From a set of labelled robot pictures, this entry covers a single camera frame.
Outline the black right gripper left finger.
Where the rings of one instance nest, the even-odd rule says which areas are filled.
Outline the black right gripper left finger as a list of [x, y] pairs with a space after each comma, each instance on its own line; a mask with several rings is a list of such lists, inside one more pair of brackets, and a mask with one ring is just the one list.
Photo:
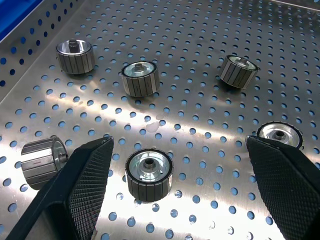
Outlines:
[[76, 148], [66, 165], [35, 195], [8, 240], [90, 240], [106, 193], [114, 140]]

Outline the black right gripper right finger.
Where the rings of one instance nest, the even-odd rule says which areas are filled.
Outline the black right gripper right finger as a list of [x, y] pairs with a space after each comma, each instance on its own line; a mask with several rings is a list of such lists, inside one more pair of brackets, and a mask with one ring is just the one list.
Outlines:
[[298, 148], [250, 135], [250, 162], [261, 198], [286, 240], [320, 238], [320, 170]]

